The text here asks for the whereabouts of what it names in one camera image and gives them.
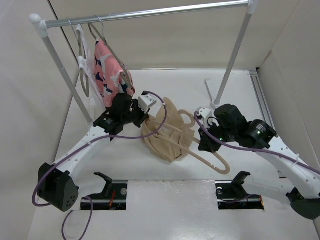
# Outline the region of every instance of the rectangular slot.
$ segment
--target rectangular slot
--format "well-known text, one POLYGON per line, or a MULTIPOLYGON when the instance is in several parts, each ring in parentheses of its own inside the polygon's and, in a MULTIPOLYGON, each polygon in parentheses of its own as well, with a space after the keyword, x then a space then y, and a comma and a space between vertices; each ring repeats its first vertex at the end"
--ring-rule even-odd
MULTIPOLYGON (((119 211, 127 209, 128 181, 113 181, 111 190, 107 196, 92 194, 93 210, 119 211)), ((81 210, 90 210, 90 201, 86 198, 81 200, 81 210)))
POLYGON ((264 210, 264 202, 261 196, 253 195, 244 200, 218 199, 219 210, 264 210))

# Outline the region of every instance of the white plastic pole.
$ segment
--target white plastic pole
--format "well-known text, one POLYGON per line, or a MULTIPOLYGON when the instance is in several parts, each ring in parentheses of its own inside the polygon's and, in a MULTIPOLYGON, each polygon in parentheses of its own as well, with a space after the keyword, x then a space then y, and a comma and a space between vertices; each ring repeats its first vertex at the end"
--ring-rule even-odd
POLYGON ((40 38, 42 39, 44 45, 46 46, 46 48, 48 49, 52 59, 54 60, 55 65, 57 66, 57 68, 60 71, 60 74, 62 75, 66 85, 69 87, 72 96, 74 97, 74 100, 76 101, 76 103, 78 104, 81 112, 83 113, 86 121, 91 124, 92 123, 92 119, 84 105, 84 103, 82 102, 73 82, 70 79, 70 76, 67 72, 67 70, 65 69, 64 64, 61 62, 61 59, 55 49, 55 47, 53 46, 49 36, 48 36, 48 32, 47 32, 47 27, 46 27, 46 22, 44 20, 41 19, 41 17, 38 14, 31 14, 29 16, 29 20, 30 22, 33 24, 36 32, 38 33, 38 35, 40 36, 40 38))
POLYGON ((227 85, 229 77, 230 77, 230 73, 231 73, 231 71, 232 71, 232 69, 233 69, 233 67, 235 65, 235 61, 237 59, 241 44, 242 44, 242 42, 244 40, 246 31, 248 29, 248 25, 250 23, 250 19, 251 19, 252 15, 254 14, 254 12, 255 12, 255 10, 257 8, 258 2, 259 2, 259 0, 249 0, 249 4, 248 4, 247 10, 246 10, 246 14, 245 14, 244 20, 242 22, 242 26, 241 26, 240 32, 239 32, 238 37, 236 39, 236 42, 235 42, 235 45, 234 45, 234 48, 233 48, 233 51, 232 51, 228 66, 227 66, 225 74, 223 76, 219 92, 218 92, 215 100, 211 102, 211 106, 214 109, 217 109, 220 106, 220 101, 221 101, 222 94, 225 91, 226 85, 227 85))

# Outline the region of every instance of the clothing rack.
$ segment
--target clothing rack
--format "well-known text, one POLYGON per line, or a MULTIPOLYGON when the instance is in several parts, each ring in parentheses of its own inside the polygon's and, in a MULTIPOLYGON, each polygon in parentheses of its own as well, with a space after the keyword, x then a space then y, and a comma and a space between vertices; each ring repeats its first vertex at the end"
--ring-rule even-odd
POLYGON ((107 15, 99 15, 99 16, 88 16, 88 17, 78 17, 78 18, 68 18, 68 19, 59 19, 59 20, 42 20, 38 14, 31 14, 29 16, 30 22, 33 24, 35 30, 38 35, 42 39, 46 48, 48 49, 51 57, 53 58, 57 68, 60 71, 65 83, 69 87, 74 100, 78 104, 80 110, 82 111, 85 119, 89 124, 93 122, 91 119, 88 110, 86 109, 84 103, 82 102, 75 86, 73 85, 70 76, 65 69, 61 59, 53 46, 47 30, 50 28, 57 27, 65 27, 65 26, 73 26, 79 24, 93 24, 99 22, 106 21, 116 21, 116 20, 124 20, 124 19, 134 19, 134 18, 144 18, 158 15, 167 15, 167 14, 179 14, 179 13, 187 13, 187 12, 196 12, 196 11, 204 11, 204 10, 213 10, 213 9, 227 9, 227 8, 235 8, 235 7, 247 7, 246 14, 244 20, 242 22, 242 26, 240 32, 238 34, 237 40, 235 42, 227 69, 225 71, 219 92, 214 101, 212 101, 211 105, 214 108, 217 108, 220 105, 220 100, 222 94, 226 88, 231 70, 235 64, 238 52, 240 50, 242 41, 244 39, 246 30, 248 28, 251 16, 256 10, 257 4, 259 0, 236 0, 236 1, 227 1, 227 2, 218 2, 218 3, 208 3, 208 4, 198 4, 198 5, 190 5, 190 6, 178 6, 178 7, 169 7, 169 8, 161 8, 161 9, 153 9, 153 10, 144 10, 144 11, 133 11, 133 12, 125 12, 125 13, 111 13, 107 15))

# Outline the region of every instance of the white panel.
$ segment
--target white panel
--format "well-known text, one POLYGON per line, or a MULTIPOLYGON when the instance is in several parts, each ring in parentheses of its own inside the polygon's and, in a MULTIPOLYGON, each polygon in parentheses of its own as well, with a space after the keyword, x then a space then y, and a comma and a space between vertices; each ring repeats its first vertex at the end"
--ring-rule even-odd
MULTIPOLYGON (((301 0, 259 70, 277 131, 311 166, 320 156, 320 1, 301 0)), ((315 225, 320 233, 320 220, 315 225)))
MULTIPOLYGON (((299 0, 260 0, 244 38, 236 68, 260 67, 299 0)), ((84 17, 158 8, 223 2, 222 0, 50 0, 57 17, 84 17)), ((106 22, 104 34, 130 69, 225 68, 246 8, 153 16, 106 22)), ((83 26, 94 47, 94 39, 83 26)), ((65 33, 78 54, 71 27, 65 33)))
MULTIPOLYGON (((212 180, 130 181, 126 211, 95 211, 83 240, 318 240, 315 226, 290 206, 264 198, 265 210, 218 210, 212 180)), ((29 240, 61 239, 67 213, 36 211, 29 240)), ((79 239, 89 211, 66 222, 67 239, 79 239)))
POLYGON ((320 165, 306 131, 304 116, 295 103, 296 95, 290 93, 273 51, 259 69, 259 78, 276 131, 307 164, 318 168, 320 165))
MULTIPOLYGON (((0 1, 0 239, 24 240, 41 164, 55 159, 71 94, 29 14, 54 15, 43 0, 0 1)), ((72 78, 77 65, 60 29, 53 45, 72 78)))
POLYGON ((320 1, 301 0, 272 51, 320 157, 320 1))

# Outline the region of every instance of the floor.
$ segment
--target floor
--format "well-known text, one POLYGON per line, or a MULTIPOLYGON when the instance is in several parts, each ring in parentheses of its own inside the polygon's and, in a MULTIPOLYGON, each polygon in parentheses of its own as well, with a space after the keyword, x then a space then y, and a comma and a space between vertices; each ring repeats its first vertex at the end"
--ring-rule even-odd
MULTIPOLYGON (((210 69, 132 71, 137 96, 144 90, 153 91, 170 98, 178 110, 190 112, 210 106, 204 80, 211 78, 218 89, 223 75, 223 70, 210 69)), ((262 118, 248 71, 232 72, 221 101, 236 105, 247 120, 262 118)), ((150 114, 155 115, 160 106, 158 103, 150 114)), ((86 121, 72 101, 57 157, 68 152, 87 131, 86 121)), ((126 136, 140 134, 141 130, 133 125, 122 132, 126 136)), ((198 152, 195 144, 191 149, 216 166, 222 165, 211 154, 198 152)), ((115 139, 85 163, 76 182, 96 178, 93 172, 97 171, 114 180, 132 180, 127 210, 94 212, 83 239, 319 239, 311 220, 268 198, 264 198, 264 211, 218 210, 214 180, 232 179, 239 171, 279 178, 277 170, 254 153, 225 147, 219 153, 231 166, 228 175, 220 175, 191 156, 170 164, 153 156, 143 140, 115 139)), ((68 239, 79 239, 88 215, 86 211, 71 215, 65 227, 68 239)), ((65 216, 66 213, 51 206, 38 208, 28 239, 62 239, 65 216)))

